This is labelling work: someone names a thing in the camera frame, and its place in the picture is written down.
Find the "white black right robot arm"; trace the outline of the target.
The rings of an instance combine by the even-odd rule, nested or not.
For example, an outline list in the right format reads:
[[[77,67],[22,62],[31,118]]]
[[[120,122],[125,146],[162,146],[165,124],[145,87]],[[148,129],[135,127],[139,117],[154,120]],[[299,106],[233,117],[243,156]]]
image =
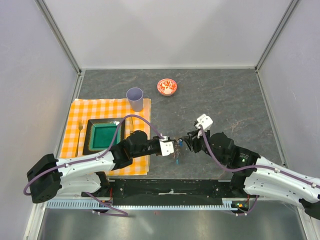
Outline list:
[[[320,218],[320,180],[278,165],[258,153],[235,145],[223,132],[189,132],[181,138],[188,148],[209,155],[219,167],[232,173],[229,191],[235,197],[244,194],[283,201]]]

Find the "metal chain keyring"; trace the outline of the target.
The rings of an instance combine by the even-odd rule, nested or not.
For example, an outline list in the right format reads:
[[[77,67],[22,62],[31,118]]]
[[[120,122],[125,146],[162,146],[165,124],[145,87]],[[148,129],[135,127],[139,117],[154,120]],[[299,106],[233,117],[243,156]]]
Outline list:
[[[174,150],[173,156],[176,160],[179,159],[182,146],[183,146],[183,140],[181,138],[175,138],[173,140],[173,150]]]

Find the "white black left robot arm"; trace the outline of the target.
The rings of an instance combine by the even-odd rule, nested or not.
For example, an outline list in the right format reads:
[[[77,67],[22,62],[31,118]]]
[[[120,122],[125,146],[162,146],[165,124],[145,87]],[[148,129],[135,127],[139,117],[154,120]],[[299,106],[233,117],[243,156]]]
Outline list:
[[[99,197],[110,191],[108,182],[97,175],[130,166],[135,158],[155,154],[169,156],[176,152],[176,140],[168,136],[148,139],[144,131],[136,130],[126,139],[100,152],[74,158],[44,155],[28,172],[25,187],[34,204],[44,203],[57,195],[95,193]]]

